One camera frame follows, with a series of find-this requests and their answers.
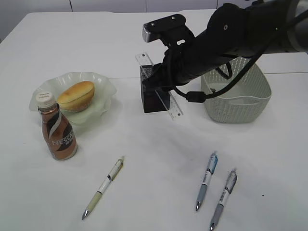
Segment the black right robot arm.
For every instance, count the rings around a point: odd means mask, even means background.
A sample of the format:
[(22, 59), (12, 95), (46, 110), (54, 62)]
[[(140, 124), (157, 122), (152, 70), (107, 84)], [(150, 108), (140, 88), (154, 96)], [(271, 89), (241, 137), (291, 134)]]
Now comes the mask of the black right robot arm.
[(186, 18), (174, 14), (143, 26), (146, 42), (167, 46), (163, 62), (143, 81), (149, 89), (182, 86), (236, 57), (253, 57), (288, 22), (308, 9), (305, 0), (258, 0), (247, 8), (225, 3), (195, 36)]

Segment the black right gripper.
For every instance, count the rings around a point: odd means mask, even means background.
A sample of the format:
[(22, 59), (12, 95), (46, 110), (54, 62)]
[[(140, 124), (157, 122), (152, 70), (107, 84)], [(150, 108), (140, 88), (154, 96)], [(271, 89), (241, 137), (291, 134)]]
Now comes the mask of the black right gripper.
[(147, 91), (167, 92), (200, 76), (200, 55), (188, 27), (155, 32), (150, 26), (144, 26), (142, 37), (146, 42), (159, 39), (168, 47), (163, 61), (155, 64), (152, 75), (142, 81)]

